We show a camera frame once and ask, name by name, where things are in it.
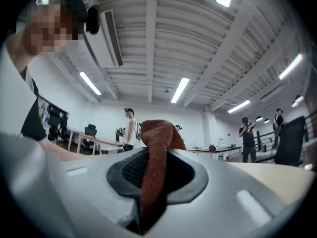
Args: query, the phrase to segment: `man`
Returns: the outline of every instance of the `man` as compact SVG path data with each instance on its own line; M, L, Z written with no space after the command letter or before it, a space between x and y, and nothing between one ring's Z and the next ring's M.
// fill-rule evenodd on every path
M242 118L243 125L239 129L239 137L243 137L243 162L248 162L249 153L251 154L251 161L257 160L256 145L252 129L256 126L255 123L251 124L247 117Z
M126 108L125 117L129 118L128 125L124 130L123 135L123 149L124 151L130 151L133 149L133 146L136 142L136 130L137 130L137 120L134 118L134 111L133 109Z
M278 137L281 133L281 130L283 128L283 126L285 126L287 124L287 122L284 120L283 116L282 116L283 110L278 108L275 111L275 118L273 120L273 131L275 134L275 140L274 140L274 145L273 148L277 149L278 147Z
M47 139L39 116L39 91L28 72L27 65L38 54L58 52L66 46L68 41L77 40L79 34L83 33L86 19L87 11L82 0L55 0L38 8L25 29L20 33L10 35L6 47L3 47L1 51L0 70L6 71L6 75L10 69L17 70L33 92L32 97L34 95L36 97L24 121L21 134L37 140L45 151L56 153L62 161L78 160L87 158L87 156L69 152ZM9 77L8 80L20 83L14 77ZM1 121L1 131L10 133L8 126L3 124L4 122Z
M176 125L175 128L176 128L177 131L180 131L181 129L183 129L183 128L182 128L181 126L179 126L179 125Z

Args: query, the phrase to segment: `white ceiling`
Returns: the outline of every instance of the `white ceiling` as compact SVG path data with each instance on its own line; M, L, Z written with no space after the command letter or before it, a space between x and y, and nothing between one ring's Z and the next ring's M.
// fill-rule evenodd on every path
M286 79L279 74L310 41L287 0L88 0L112 9L124 65L99 69L84 45L67 56L101 91L101 99L173 106L182 77L190 79L175 105L228 110L249 99L248 115L291 105L302 94L309 70L302 62ZM77 82L78 75L72 75ZM283 90L265 103L260 97Z

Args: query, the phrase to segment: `brown towel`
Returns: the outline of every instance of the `brown towel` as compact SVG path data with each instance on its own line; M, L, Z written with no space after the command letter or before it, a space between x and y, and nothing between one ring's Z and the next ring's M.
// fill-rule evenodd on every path
M141 124L141 139L148 147L149 159L141 185L141 226L147 231L166 208L166 150L185 150L175 126L165 120L148 120Z

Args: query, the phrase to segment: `black pants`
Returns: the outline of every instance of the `black pants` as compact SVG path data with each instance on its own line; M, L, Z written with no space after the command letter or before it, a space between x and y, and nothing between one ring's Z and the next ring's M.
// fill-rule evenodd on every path
M126 151L130 151L130 150L133 149L133 145L128 145L128 144L126 144L126 145L123 146L123 149L124 149L125 152L126 152Z
M243 147L243 162L248 162L249 153L251 154L251 161L254 162L257 160L256 148L252 147Z

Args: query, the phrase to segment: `white tank top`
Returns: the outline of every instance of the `white tank top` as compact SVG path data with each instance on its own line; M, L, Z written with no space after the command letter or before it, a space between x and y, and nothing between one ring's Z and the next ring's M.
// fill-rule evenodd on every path
M130 121L131 120L133 120L135 122L135 125L134 125L134 129L133 129L133 132L132 132L132 135L131 135L130 142L128 142L129 125L130 125ZM125 127L125 130L124 130L123 144L128 144L128 145L134 145L135 144L135 142L137 141L137 139L135 137L135 132L137 130L137 126L138 126L138 122L137 122L137 120L135 118L129 119L129 122L128 122L127 126Z

